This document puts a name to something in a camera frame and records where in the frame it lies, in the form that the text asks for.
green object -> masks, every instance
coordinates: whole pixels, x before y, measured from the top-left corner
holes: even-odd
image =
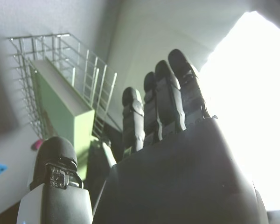
[[[95,111],[49,60],[31,63],[37,70],[37,98],[49,136],[59,135],[72,143],[78,159],[78,174],[84,180]]]

wall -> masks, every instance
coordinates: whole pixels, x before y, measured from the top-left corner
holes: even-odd
[[[126,0],[120,11],[108,63],[118,72],[110,114],[122,127],[123,90],[132,86],[144,97],[145,75],[182,50],[200,69],[208,55],[254,0]]]
[[[106,60],[120,3],[121,0],[0,0],[0,36],[70,32]],[[6,81],[15,77],[2,78],[13,108],[20,106],[12,92],[18,86]],[[30,145],[36,140],[30,126],[19,125],[0,135],[0,163],[8,166],[0,176],[0,213],[27,192],[28,172],[35,155]]]

bright light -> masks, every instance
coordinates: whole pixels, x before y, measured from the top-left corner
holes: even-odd
[[[267,210],[280,210],[280,29],[246,13],[200,72],[203,91]]]

wire basket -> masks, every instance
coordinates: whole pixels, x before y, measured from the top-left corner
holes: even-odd
[[[12,37],[7,38],[7,42],[10,45],[7,48],[9,72],[20,84],[16,92],[21,93],[21,110],[26,111],[23,117],[38,137],[46,139],[51,132],[45,122],[44,110],[36,100],[40,94],[37,94],[37,84],[32,78],[35,69],[30,68],[33,68],[31,60],[47,58],[95,110],[92,135],[100,138],[117,73],[72,34]]]

